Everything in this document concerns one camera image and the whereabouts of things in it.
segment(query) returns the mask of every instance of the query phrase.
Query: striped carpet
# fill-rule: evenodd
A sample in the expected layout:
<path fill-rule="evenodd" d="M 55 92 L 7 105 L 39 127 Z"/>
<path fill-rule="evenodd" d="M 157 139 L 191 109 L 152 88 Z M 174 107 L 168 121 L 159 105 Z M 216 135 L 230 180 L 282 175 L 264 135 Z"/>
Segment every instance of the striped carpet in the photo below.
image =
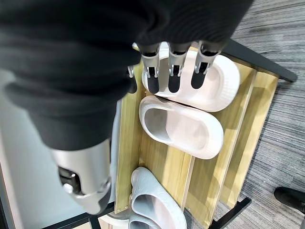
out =
<path fill-rule="evenodd" d="M 305 191 L 305 1 L 255 0 L 233 39 L 298 74 L 280 81 L 241 199 L 252 204 L 227 229 L 298 229 L 304 216 L 279 203 L 278 186 Z M 229 208 L 219 203 L 215 218 Z M 188 228 L 199 229 L 186 213 Z"/>

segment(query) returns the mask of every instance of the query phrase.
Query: white wall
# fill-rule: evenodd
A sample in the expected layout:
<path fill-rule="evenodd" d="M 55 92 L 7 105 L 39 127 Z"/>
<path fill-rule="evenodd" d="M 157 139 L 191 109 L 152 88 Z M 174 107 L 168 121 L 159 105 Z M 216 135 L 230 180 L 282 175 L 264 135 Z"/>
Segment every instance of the white wall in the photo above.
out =
<path fill-rule="evenodd" d="M 4 85 L 11 80 L 11 74 L 0 71 L 0 131 L 4 148 L 1 166 L 8 169 L 11 177 L 20 225 L 41 229 L 84 211 L 63 191 L 49 150 L 41 143 L 26 112 L 3 94 Z"/>

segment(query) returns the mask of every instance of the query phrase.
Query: robotic arm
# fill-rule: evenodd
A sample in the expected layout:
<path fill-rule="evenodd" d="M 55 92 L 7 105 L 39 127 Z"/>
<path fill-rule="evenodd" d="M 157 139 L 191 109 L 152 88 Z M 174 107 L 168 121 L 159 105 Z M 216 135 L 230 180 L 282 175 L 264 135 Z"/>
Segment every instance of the robotic arm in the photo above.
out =
<path fill-rule="evenodd" d="M 167 41 L 169 89 L 175 93 L 186 52 L 197 41 L 191 84 L 200 88 L 252 1 L 0 3 L 0 67 L 16 78 L 5 93 L 28 111 L 51 149 L 64 190 L 87 212 L 99 214 L 110 198 L 109 139 L 116 102 L 135 83 L 126 77 L 127 66 L 142 57 L 149 90 L 157 93 L 160 42 Z M 132 78 L 132 67 L 128 70 Z"/>

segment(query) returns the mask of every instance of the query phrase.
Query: wooden slat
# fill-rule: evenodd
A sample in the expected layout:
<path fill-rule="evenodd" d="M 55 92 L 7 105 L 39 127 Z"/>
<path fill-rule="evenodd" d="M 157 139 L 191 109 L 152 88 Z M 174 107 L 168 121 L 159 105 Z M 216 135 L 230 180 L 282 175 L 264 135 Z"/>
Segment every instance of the wooden slat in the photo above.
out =
<path fill-rule="evenodd" d="M 145 92 L 141 74 L 142 66 L 138 66 L 135 68 L 138 91 L 136 94 L 127 95 L 122 101 L 115 213 L 129 207 L 131 175 L 138 166 L 148 168 L 184 209 L 194 158 L 178 149 L 156 142 L 142 129 L 139 104 L 142 98 L 150 94 Z"/>
<path fill-rule="evenodd" d="M 244 184 L 256 144 L 274 96 L 278 78 L 258 73 L 228 168 L 221 201 L 233 208 Z"/>
<path fill-rule="evenodd" d="M 194 159 L 191 155 L 150 138 L 143 130 L 140 166 L 148 168 L 184 209 Z"/>
<path fill-rule="evenodd" d="M 142 65 L 134 68 L 138 90 L 135 94 L 127 94 L 122 100 L 120 127 L 118 177 L 116 185 L 115 213 L 129 207 L 131 194 L 131 175 L 138 167 L 142 127 L 139 119 L 139 105 L 144 96 L 141 82 Z"/>
<path fill-rule="evenodd" d="M 190 213 L 206 228 L 214 216 L 256 76 L 255 70 L 240 64 L 237 66 L 241 73 L 241 85 L 235 99 L 224 110 L 212 113 L 224 129 L 223 148 L 213 159 L 195 159 L 186 201 Z"/>

